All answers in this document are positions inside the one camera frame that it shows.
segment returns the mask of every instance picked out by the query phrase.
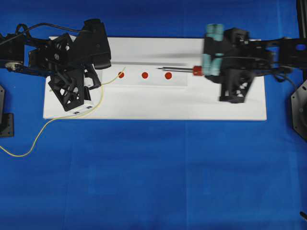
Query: screwdriver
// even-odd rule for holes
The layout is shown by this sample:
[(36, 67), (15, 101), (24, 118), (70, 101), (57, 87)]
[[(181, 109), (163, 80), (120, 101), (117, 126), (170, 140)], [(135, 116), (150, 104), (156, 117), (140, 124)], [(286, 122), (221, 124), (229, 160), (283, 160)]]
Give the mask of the screwdriver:
[(162, 67), (158, 69), (161, 69), (162, 71), (170, 71), (170, 72), (193, 73), (194, 76), (204, 76), (201, 66), (194, 66), (193, 68)]

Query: blue cloth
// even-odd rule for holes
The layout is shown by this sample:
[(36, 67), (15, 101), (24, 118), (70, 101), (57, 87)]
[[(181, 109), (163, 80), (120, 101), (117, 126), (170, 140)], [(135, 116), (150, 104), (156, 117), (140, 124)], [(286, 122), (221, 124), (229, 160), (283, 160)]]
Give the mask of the blue cloth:
[[(222, 23), (256, 39), (298, 37), (295, 0), (12, 0), (1, 3), (0, 31), (79, 29), (90, 18), (111, 36), (203, 37), (207, 24)], [(298, 70), (290, 77), (302, 82)], [(0, 145), (24, 153), (46, 122), (45, 79), (2, 69), (0, 85), (15, 114), (15, 137)], [(51, 124), (28, 157), (0, 154), (0, 229), (305, 229), (307, 144), (291, 129), (293, 89), (271, 76), (265, 88), (264, 122)]]

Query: white platform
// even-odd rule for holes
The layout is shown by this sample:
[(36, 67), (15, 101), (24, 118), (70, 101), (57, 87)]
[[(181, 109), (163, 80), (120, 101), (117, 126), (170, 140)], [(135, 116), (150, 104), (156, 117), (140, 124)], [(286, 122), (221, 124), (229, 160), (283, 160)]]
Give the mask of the white platform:
[[(124, 67), (125, 76), (104, 86), (100, 108), (83, 119), (166, 120), (266, 120), (264, 78), (254, 80), (246, 103), (219, 102), (220, 85), (191, 73), (173, 72), (172, 79), (158, 67), (201, 65), (203, 39), (119, 38), (109, 39), (112, 67), (98, 70), (102, 82), (113, 79)], [(147, 72), (149, 77), (142, 78)], [(46, 80), (44, 118), (71, 115), (50, 91)], [(91, 90), (94, 104), (100, 89)]]

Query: red circle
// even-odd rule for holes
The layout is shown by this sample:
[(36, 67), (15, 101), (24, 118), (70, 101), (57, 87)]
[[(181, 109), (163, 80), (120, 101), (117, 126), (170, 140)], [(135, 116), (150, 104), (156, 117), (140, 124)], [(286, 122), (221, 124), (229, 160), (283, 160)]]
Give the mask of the red circle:
[(148, 73), (147, 72), (142, 73), (142, 78), (144, 79), (148, 78)]
[(125, 76), (124, 72), (122, 72), (122, 73), (119, 72), (119, 73), (118, 73), (118, 77), (119, 77), (119, 78), (123, 78), (124, 76)]
[(167, 73), (165, 74), (165, 78), (168, 79), (168, 80), (170, 80), (170, 79), (172, 78), (172, 73), (171, 73), (171, 72), (167, 72)]

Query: yellow cable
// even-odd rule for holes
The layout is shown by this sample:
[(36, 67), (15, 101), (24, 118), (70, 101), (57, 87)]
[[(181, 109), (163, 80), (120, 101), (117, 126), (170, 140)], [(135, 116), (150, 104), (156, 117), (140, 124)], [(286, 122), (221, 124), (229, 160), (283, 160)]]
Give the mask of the yellow cable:
[(33, 142), (33, 144), (32, 144), (32, 147), (30, 148), (30, 150), (29, 150), (28, 152), (26, 152), (25, 154), (23, 154), (23, 155), (15, 155), (15, 154), (10, 153), (9, 151), (7, 151), (7, 150), (6, 150), (4, 147), (2, 147), (2, 146), (0, 146), (0, 149), (2, 149), (4, 152), (6, 152), (7, 154), (11, 155), (12, 157), (25, 157), (26, 155), (30, 154), (30, 153), (33, 151), (33, 149), (34, 149), (35, 144), (36, 144), (38, 138), (39, 138), (40, 135), (43, 133), (43, 131), (45, 130), (45, 128), (47, 127), (47, 125), (49, 125), (51, 122), (54, 122), (54, 121), (56, 121), (56, 120), (62, 120), (62, 119), (76, 119), (76, 118), (79, 118), (79, 117), (88, 115), (88, 114), (92, 113), (95, 109), (97, 109), (97, 108), (100, 106), (100, 104), (101, 104), (101, 102), (102, 102), (102, 100), (103, 100), (103, 98), (104, 98), (103, 86), (104, 86), (104, 85), (107, 85), (107, 84), (110, 84), (110, 83), (112, 83), (113, 81), (115, 81), (115, 80), (119, 77), (119, 75), (122, 74), (122, 73), (124, 72), (124, 70), (125, 70), (125, 68), (124, 68), (124, 69), (123, 69), (113, 80), (101, 84), (101, 97), (100, 97), (100, 101), (99, 101), (99, 103), (98, 103), (93, 109), (91, 109), (91, 110), (89, 110), (89, 111), (87, 111), (87, 112), (85, 112), (85, 113), (83, 113), (83, 114), (81, 114), (81, 115), (63, 116), (63, 117), (54, 118), (54, 119), (48, 121), (48, 122), (42, 127), (42, 129), (39, 131), (39, 133), (38, 133), (38, 135), (36, 136), (36, 138), (35, 138), (35, 140), (34, 140), (34, 142)]

